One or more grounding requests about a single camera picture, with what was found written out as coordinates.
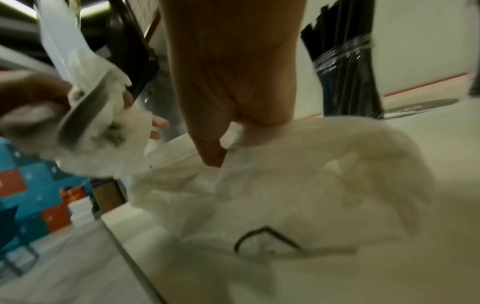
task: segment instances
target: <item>white wall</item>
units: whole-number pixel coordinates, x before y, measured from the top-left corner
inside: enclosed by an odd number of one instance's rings
[[[334,1],[309,0],[302,28],[320,8]],[[379,93],[385,95],[473,68],[472,16],[467,0],[377,0],[373,26],[373,68]],[[322,111],[322,94],[312,63],[299,41],[295,117]]]

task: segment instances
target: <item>table surface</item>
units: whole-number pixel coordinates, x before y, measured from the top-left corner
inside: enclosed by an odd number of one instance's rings
[[[478,303],[480,101],[386,123],[417,142],[437,180],[436,202],[411,241],[254,259],[181,244],[130,204],[103,221],[168,304]]]

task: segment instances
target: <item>red box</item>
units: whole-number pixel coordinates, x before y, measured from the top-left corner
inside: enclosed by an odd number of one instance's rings
[[[67,227],[72,223],[69,210],[61,204],[42,210],[40,214],[50,233]]]
[[[27,189],[18,169],[0,172],[0,197],[6,197],[23,192]]]

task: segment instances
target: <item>blue chair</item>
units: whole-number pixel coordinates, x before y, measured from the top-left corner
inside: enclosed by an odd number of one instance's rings
[[[21,276],[24,272],[8,259],[5,247],[15,238],[18,238],[20,244],[22,244],[35,259],[38,259],[40,255],[30,246],[30,241],[20,233],[20,229],[15,223],[17,210],[18,207],[15,206],[0,211],[0,261],[3,261],[5,266],[10,268],[16,275]]]

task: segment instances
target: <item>translucent bag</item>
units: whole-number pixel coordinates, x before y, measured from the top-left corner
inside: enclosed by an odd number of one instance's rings
[[[221,169],[181,136],[149,155],[131,203],[181,241],[240,254],[352,247],[415,233],[433,178],[413,141],[360,117],[232,126]]]

